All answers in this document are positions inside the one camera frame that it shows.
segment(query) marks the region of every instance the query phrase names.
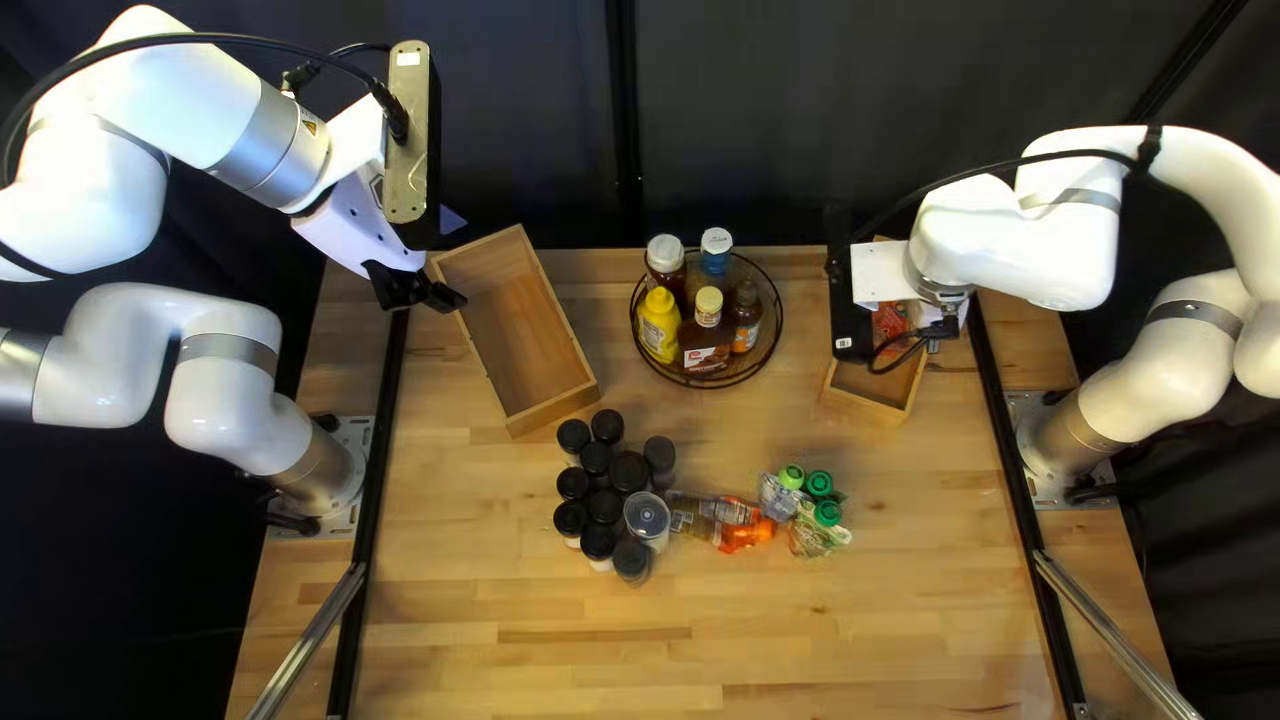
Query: wooden table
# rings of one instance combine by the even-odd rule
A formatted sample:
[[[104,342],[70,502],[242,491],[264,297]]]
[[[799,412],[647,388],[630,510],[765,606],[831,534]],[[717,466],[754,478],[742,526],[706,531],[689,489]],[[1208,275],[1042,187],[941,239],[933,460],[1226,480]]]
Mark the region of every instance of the wooden table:
[[[600,406],[625,415],[632,445],[676,439],[678,487],[750,496],[756,469],[826,468],[851,495],[852,544],[803,561],[785,537],[735,556],[675,538],[640,589],[594,574],[550,527],[554,427],[509,439],[457,323],[415,309],[356,716],[1061,716],[968,340],[931,357],[897,428],[826,410],[824,250],[746,252],[777,282],[786,328],[758,377],[704,393],[635,354],[639,251],[539,258]],[[330,270],[300,402],[372,414],[385,315]],[[1074,383],[1052,314],[983,301],[1007,387]],[[1167,667],[1119,514],[1039,518],[1051,552]],[[349,553],[348,541],[266,546],[228,717],[243,716]],[[323,717],[330,669],[323,652],[282,716]]]

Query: metal mounting plate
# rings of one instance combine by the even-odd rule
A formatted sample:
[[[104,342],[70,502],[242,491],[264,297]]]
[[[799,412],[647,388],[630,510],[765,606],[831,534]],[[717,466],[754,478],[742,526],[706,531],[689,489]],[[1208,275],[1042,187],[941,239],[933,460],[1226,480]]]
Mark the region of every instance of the metal mounting plate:
[[[1043,389],[1005,392],[1005,407],[1009,410],[1009,419],[1014,428],[1018,428],[1020,423],[1036,421],[1039,415],[1050,411],[1052,405],[1043,402],[1048,392]],[[1092,475],[1098,484],[1116,482],[1110,460],[1100,462],[1093,469]],[[1027,479],[1027,492],[1030,493],[1036,510],[1111,510],[1119,507],[1114,497],[1098,497],[1073,505],[1064,497],[1066,488],[1059,484],[1038,483],[1036,474],[1025,465],[1023,466],[1023,477]]]
[[[365,482],[365,462],[369,460],[369,443],[374,437],[372,415],[347,415],[339,416],[338,429],[329,433],[346,447],[356,462],[356,475],[361,484]],[[356,520],[360,518],[360,500],[362,493],[357,493],[351,506],[342,512],[320,518],[320,532],[314,537],[306,537],[297,530],[268,525],[268,541],[314,541],[337,539],[356,537]],[[282,497],[275,497],[268,503],[268,511],[282,515],[297,515],[289,510],[288,503]]]

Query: white cap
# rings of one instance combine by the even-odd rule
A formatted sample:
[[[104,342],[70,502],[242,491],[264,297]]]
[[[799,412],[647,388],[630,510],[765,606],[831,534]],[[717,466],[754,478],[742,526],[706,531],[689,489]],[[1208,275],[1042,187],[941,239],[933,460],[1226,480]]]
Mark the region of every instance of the white cap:
[[[673,234],[654,236],[649,241],[649,250],[645,252],[645,261],[659,273],[673,273],[685,264],[685,246]]]
[[[724,228],[707,228],[703,233],[703,252],[719,255],[733,247],[733,236]]]

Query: wooden tray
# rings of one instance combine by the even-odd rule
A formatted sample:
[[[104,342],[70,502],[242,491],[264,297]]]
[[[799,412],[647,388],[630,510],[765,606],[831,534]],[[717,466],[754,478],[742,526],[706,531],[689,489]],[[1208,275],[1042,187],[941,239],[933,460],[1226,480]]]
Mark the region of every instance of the wooden tray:
[[[595,374],[520,225],[431,259],[436,278],[467,296],[454,313],[484,365],[511,437],[600,398]]]

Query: bottle cap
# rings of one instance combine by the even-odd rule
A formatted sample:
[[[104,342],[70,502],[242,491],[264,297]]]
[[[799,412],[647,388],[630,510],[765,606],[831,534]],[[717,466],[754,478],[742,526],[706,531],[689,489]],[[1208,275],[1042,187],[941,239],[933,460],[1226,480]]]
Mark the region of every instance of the bottle cap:
[[[612,489],[598,489],[586,500],[586,512],[602,525],[613,525],[622,518],[622,496]]]
[[[714,315],[721,311],[721,307],[724,306],[724,295],[719,291],[719,288],[707,286],[698,291],[694,305],[698,307],[699,313]]]
[[[635,538],[622,538],[613,546],[613,570],[623,580],[644,578],[649,570],[649,548]]]
[[[669,470],[676,466],[676,443],[662,436],[653,436],[644,441],[644,459],[658,473]]]
[[[567,538],[576,538],[582,534],[582,528],[586,527],[586,506],[576,500],[566,500],[556,507],[552,523],[556,524],[557,533]]]
[[[649,462],[639,452],[623,450],[609,462],[609,484],[623,497],[643,491],[650,477]]]
[[[676,296],[669,290],[658,286],[644,296],[644,306],[650,313],[668,313],[676,306]]]
[[[800,489],[804,487],[804,469],[796,464],[787,465],[778,473],[778,484],[787,489]]]
[[[671,529],[671,510],[652,492],[637,492],[622,507],[627,529],[637,538],[654,539]]]
[[[733,247],[733,236],[724,228],[707,228],[703,233],[703,252],[722,255]]]
[[[733,295],[737,297],[737,304],[744,307],[754,305],[760,297],[759,291],[755,290],[755,283],[751,281],[742,281],[737,283]]]
[[[813,507],[813,519],[824,528],[838,525],[841,515],[840,503],[835,500],[819,500]]]
[[[812,497],[831,495],[831,473],[827,473],[826,470],[814,470],[804,479],[804,491]]]
[[[582,462],[582,469],[591,475],[603,475],[609,471],[609,461],[613,460],[613,451],[603,442],[586,443],[582,452],[577,455]]]
[[[581,468],[564,468],[556,478],[556,489],[564,500],[582,500],[591,489],[591,479]]]
[[[622,439],[622,414],[617,410],[600,410],[591,418],[591,432],[595,439],[613,445]]]
[[[645,261],[659,273],[675,273],[685,264],[685,246],[673,234],[654,236],[645,251]]]
[[[579,419],[564,420],[556,428],[556,442],[564,452],[582,452],[586,443],[591,442],[591,428]]]
[[[608,560],[613,555],[616,542],[613,528],[599,523],[588,523],[582,528],[580,547],[588,560]]]

